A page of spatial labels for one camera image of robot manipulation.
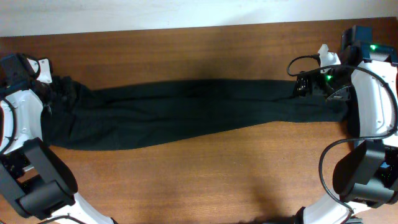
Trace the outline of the black trousers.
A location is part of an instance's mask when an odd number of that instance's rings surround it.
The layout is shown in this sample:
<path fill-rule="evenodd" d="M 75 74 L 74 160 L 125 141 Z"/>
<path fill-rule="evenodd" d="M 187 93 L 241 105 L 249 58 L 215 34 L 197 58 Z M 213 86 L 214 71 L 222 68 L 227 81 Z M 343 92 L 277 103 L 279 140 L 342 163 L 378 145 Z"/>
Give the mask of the black trousers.
<path fill-rule="evenodd" d="M 155 146 L 273 121 L 340 122 L 344 102 L 292 94 L 283 80 L 183 80 L 91 90 L 78 83 L 72 108 L 42 113 L 51 146 L 116 151 Z"/>

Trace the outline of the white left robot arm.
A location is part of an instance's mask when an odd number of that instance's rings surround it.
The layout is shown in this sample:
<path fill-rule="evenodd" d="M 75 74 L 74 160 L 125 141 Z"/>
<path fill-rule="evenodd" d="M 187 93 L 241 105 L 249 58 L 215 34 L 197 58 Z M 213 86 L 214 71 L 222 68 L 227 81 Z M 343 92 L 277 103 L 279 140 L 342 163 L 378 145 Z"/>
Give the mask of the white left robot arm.
<path fill-rule="evenodd" d="M 114 223 L 78 192 L 75 176 L 42 137 L 42 113 L 52 99 L 47 58 L 1 59 L 1 195 L 24 218 L 41 223 Z"/>

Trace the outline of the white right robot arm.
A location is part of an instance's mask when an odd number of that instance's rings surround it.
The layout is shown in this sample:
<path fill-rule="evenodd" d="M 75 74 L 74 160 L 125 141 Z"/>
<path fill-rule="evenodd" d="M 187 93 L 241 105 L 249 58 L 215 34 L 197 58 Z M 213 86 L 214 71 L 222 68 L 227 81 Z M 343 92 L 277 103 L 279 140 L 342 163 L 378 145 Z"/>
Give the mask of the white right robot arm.
<path fill-rule="evenodd" d="M 293 94 L 351 102 L 354 149 L 336 164 L 332 188 L 289 223 L 360 223 L 358 213 L 397 202 L 397 51 L 353 26 L 339 53 L 322 45 L 313 58 L 319 67 L 296 74 Z"/>

